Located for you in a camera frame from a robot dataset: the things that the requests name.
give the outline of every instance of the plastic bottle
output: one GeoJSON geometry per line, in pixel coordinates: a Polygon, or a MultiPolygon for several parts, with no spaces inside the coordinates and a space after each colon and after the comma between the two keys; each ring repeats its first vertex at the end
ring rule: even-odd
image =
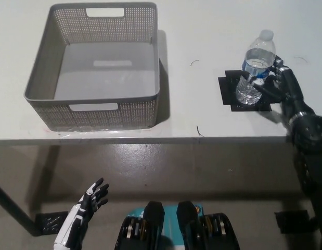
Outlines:
{"type": "MultiPolygon", "coordinates": [[[[266,78],[269,67],[275,59],[274,33],[271,30],[261,31],[259,37],[248,48],[242,69],[251,76],[266,78]]],[[[262,93],[250,85],[244,77],[241,77],[236,87],[237,100],[246,105],[253,105],[259,101],[262,93]]]]}

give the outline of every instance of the gray floor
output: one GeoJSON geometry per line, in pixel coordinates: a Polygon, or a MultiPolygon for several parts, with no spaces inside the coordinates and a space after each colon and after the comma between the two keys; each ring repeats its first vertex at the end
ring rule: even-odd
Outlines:
{"type": "MultiPolygon", "coordinates": [[[[122,220],[149,200],[200,202],[225,213],[241,249],[316,249],[318,235],[279,233],[274,212],[312,208],[301,194],[288,144],[131,144],[0,147],[0,186],[31,216],[69,210],[99,177],[109,200],[83,249],[113,249],[122,220]]],[[[0,207],[0,249],[52,249],[0,207]]]]}

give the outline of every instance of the white robotic hand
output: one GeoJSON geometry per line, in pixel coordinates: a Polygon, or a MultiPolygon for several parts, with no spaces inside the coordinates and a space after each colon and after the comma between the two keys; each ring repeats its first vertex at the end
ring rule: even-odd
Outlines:
{"type": "Polygon", "coordinates": [[[96,181],[74,205],[64,221],[54,243],[54,250],[81,250],[84,235],[88,229],[88,222],[94,213],[107,199],[109,184],[98,188],[103,178],[96,181]]]}

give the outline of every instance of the plastic storage basket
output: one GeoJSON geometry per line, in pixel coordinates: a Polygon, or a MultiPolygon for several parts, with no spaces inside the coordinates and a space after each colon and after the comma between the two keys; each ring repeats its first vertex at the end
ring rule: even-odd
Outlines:
{"type": "Polygon", "coordinates": [[[25,98],[53,131],[154,126],[157,31],[153,3],[52,6],[25,98]]]}

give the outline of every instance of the robotic arm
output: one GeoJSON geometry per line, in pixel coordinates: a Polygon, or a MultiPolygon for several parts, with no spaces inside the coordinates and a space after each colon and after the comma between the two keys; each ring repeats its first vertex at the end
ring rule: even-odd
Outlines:
{"type": "Polygon", "coordinates": [[[292,144],[295,147],[294,165],[303,192],[312,203],[322,235],[322,117],[305,102],[299,83],[292,70],[276,57],[274,72],[261,85],[251,84],[264,95],[281,103],[292,144]]]}
{"type": "Polygon", "coordinates": [[[94,213],[107,199],[109,184],[103,183],[103,178],[96,181],[74,205],[64,221],[54,243],[54,250],[81,250],[82,241],[88,229],[88,222],[94,213]]]}

